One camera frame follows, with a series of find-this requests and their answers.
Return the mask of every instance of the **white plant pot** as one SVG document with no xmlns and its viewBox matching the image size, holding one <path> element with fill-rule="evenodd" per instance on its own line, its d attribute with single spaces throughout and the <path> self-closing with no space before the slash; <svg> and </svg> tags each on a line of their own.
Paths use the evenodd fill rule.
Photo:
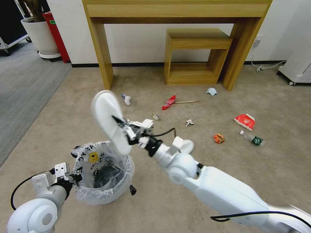
<svg viewBox="0 0 311 233">
<path fill-rule="evenodd" d="M 33 20 L 33 17 L 29 17 L 22 19 L 21 22 L 33 45 L 39 51 L 40 57 L 48 59 L 60 57 L 48 23 L 45 21 L 35 23 Z"/>
</svg>

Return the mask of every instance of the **wooden console table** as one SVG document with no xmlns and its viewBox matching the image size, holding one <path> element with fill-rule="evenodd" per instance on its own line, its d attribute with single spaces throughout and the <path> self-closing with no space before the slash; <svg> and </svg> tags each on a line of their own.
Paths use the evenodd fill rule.
<svg viewBox="0 0 311 233">
<path fill-rule="evenodd" d="M 105 89 L 113 80 L 104 24 L 234 23 L 220 80 L 232 90 L 272 0 L 82 0 Z"/>
</svg>

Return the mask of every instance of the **plastic bottle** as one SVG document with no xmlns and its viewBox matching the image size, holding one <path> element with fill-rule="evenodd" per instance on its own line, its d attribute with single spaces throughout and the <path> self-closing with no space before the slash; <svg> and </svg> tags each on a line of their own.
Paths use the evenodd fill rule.
<svg viewBox="0 0 311 233">
<path fill-rule="evenodd" d="M 263 146 L 266 143 L 266 141 L 263 140 L 262 138 L 257 137 L 255 135 L 244 133 L 243 130 L 241 130 L 240 135 L 243 135 L 248 141 L 251 141 L 256 146 Z"/>
</svg>

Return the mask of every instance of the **black cable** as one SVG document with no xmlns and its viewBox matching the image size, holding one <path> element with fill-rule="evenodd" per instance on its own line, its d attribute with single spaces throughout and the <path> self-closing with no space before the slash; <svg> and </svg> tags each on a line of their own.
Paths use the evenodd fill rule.
<svg viewBox="0 0 311 233">
<path fill-rule="evenodd" d="M 247 216 L 247 215 L 257 215 L 257 214 L 283 214 L 283 215 L 287 215 L 287 216 L 291 216 L 294 217 L 300 221 L 302 221 L 304 224 L 306 224 L 308 227 L 311 228 L 311 225 L 303 220 L 302 218 L 290 214 L 290 213 L 286 213 L 286 212 L 281 212 L 281 211 L 256 211 L 256 212 L 246 212 L 246 213 L 240 213 L 240 214 L 232 214 L 232 215 L 222 215 L 222 216 L 212 216 L 211 219 L 216 221 L 216 222 L 226 222 L 229 221 L 229 218 L 233 218 L 233 217 L 241 217 L 241 216 Z"/>
<path fill-rule="evenodd" d="M 50 171 L 45 171 L 45 172 L 51 172 L 52 174 L 53 174 L 53 172 L 54 172 L 54 174 L 55 174 L 55 171 L 53 171 L 53 170 L 54 170 L 54 168 L 51 169 Z M 12 192 L 12 195 L 11 195 L 11 207 L 12 207 L 13 210 L 16 210 L 16 208 L 15 208 L 15 206 L 14 206 L 14 194 L 16 193 L 16 191 L 18 190 L 18 188 L 19 188 L 23 183 L 25 183 L 26 181 L 30 180 L 32 177 L 34 177 L 34 176 L 36 176 L 36 175 L 39 175 L 39 174 L 41 174 L 41 173 L 44 173 L 44 172 L 39 172 L 39 173 L 37 173 L 37 174 L 35 174 L 35 175 L 32 175 L 31 177 L 28 177 L 27 179 L 25 179 L 24 181 L 22 181 L 18 186 L 16 186 L 16 188 L 14 189 L 14 191 Z"/>
<path fill-rule="evenodd" d="M 174 131 L 174 136 L 176 137 L 176 129 L 175 128 L 171 128 L 170 130 L 164 132 L 164 133 L 161 133 L 161 134 L 153 134 L 153 135 L 149 135 L 147 134 L 148 136 L 151 136 L 151 137 L 160 137 L 160 136 L 163 136 L 165 134 L 168 134 L 169 132 L 171 131 Z"/>
</svg>

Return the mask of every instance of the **trash can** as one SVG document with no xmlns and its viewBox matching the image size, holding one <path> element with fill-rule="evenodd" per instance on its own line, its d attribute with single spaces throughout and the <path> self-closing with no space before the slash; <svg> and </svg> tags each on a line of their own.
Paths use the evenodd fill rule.
<svg viewBox="0 0 311 233">
<path fill-rule="evenodd" d="M 118 155 L 109 141 L 87 143 L 71 151 L 77 200 L 91 205 L 107 204 L 119 198 L 132 184 L 135 166 L 130 155 Z"/>
</svg>

